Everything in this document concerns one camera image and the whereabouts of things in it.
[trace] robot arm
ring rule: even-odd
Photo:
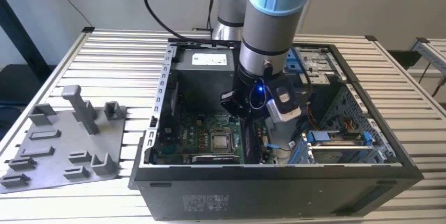
[[[222,95],[231,114],[275,122],[301,115],[283,66],[307,0],[248,0],[234,91]]]

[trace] metal frame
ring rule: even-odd
[[[419,52],[431,65],[441,71],[442,75],[446,76],[446,40],[417,39],[411,51]]]
[[[208,32],[182,32],[192,38],[207,39]],[[136,145],[150,124],[150,111],[158,85],[167,46],[166,32],[99,30],[83,33],[68,54],[33,98],[24,114],[36,103],[48,102],[56,110],[68,109],[60,98],[62,86],[79,84],[83,96],[94,105],[114,98],[130,107],[123,137],[122,179],[80,186],[51,188],[19,194],[0,195],[0,220],[33,220],[52,223],[64,218],[67,223],[152,222],[139,191],[128,190],[128,177],[134,165]],[[386,202],[363,218],[287,219],[313,223],[419,223],[446,221],[446,124],[445,113],[437,108],[426,91],[417,85],[399,64],[377,42],[362,36],[297,35],[295,42],[335,44],[359,84],[367,92],[378,111],[393,129],[402,146],[413,157],[426,180]],[[0,142],[0,172],[4,160],[13,157],[29,122],[21,115],[7,137]],[[60,209],[60,205],[76,205]],[[244,220],[259,223],[261,220]],[[269,223],[283,223],[271,219]]]
[[[7,0],[0,0],[0,26],[8,35],[12,44],[17,48],[23,59],[28,63],[36,78],[42,83],[44,83],[51,74],[50,66],[44,61],[39,49],[20,23],[17,16],[15,15]]]

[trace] metal table slat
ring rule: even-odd
[[[187,37],[207,38],[206,33],[182,33]],[[116,31],[96,29],[87,38],[83,49],[74,48],[67,60],[58,66],[54,83],[43,88],[39,102],[48,102],[56,110],[70,109],[70,104],[60,97],[62,87],[80,84],[86,99],[94,105],[102,106],[106,101],[118,100],[128,106],[126,133],[123,136],[120,175],[122,179],[96,183],[79,184],[38,191],[20,192],[0,195],[0,220],[23,219],[27,223],[110,223],[110,222],[154,222],[144,201],[138,191],[127,189],[128,175],[134,164],[136,144],[139,137],[148,125],[152,91],[158,84],[156,71],[150,71],[148,65],[156,67],[162,63],[167,38],[166,32],[151,31]],[[377,46],[359,36],[311,36],[297,35],[299,42],[314,42],[335,44],[353,68],[359,72],[370,72],[358,75],[363,88],[371,97],[379,102],[379,111],[387,115],[387,121],[403,125],[403,121],[418,124],[425,118],[435,122],[437,126],[443,123],[445,116],[435,110],[431,103],[425,102],[419,93],[407,79],[398,74],[389,57],[381,53]],[[394,75],[379,72],[385,69]],[[418,108],[413,104],[394,103],[398,97],[409,101],[417,101]],[[7,166],[3,161],[13,157],[17,145],[21,142],[31,121],[27,120],[17,127],[17,134],[8,134],[9,145],[0,156],[0,174],[5,172]],[[410,131],[402,129],[395,131],[409,153],[414,156],[415,163],[421,166],[426,180],[411,190],[403,192],[395,199],[389,201],[377,211],[363,219],[315,219],[305,220],[305,223],[418,223],[423,219],[426,224],[446,222],[445,203],[446,199],[446,169],[439,165],[446,164],[446,137],[445,130],[426,128]],[[58,213],[55,206],[71,205],[76,207],[64,208]],[[23,207],[35,209],[23,213]],[[283,220],[243,220],[227,223],[279,223]]]

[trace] white wall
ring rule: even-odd
[[[208,0],[150,0],[175,30],[204,27]],[[64,56],[87,23],[67,0],[8,0],[51,64]],[[72,0],[98,28],[160,30],[142,0]],[[445,0],[311,0],[302,33],[373,34],[385,47],[405,50],[415,37],[446,38]],[[23,63],[0,31],[0,66]]]
[[[98,28],[160,30],[143,0],[71,0]],[[84,26],[67,0],[8,0],[28,34],[50,64],[58,64]],[[204,27],[208,0],[150,0],[152,9],[174,30]],[[0,31],[0,66],[24,63]]]
[[[302,33],[377,36],[407,50],[415,37],[446,38],[445,0],[311,0]]]

